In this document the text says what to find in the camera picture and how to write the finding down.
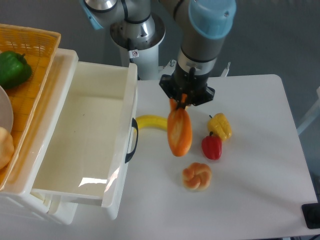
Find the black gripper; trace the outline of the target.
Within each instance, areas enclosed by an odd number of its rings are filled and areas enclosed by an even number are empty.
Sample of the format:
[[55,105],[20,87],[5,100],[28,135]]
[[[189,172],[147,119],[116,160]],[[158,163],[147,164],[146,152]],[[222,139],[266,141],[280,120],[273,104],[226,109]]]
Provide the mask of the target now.
[[186,109],[187,105],[199,106],[214,99],[215,90],[208,86],[208,75],[189,76],[183,74],[163,74],[159,85],[169,98],[170,111],[176,111],[178,103],[180,108]]

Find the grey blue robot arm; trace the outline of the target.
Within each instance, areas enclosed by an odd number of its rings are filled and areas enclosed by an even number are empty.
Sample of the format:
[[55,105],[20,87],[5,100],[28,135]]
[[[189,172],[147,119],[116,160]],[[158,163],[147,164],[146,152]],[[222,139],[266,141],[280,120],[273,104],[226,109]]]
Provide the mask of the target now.
[[[82,0],[80,5],[95,30],[107,30],[121,64],[135,64],[141,80],[160,77],[160,87],[177,108],[214,98],[207,81],[233,26],[234,0]],[[166,34],[177,34],[170,73],[159,70]]]

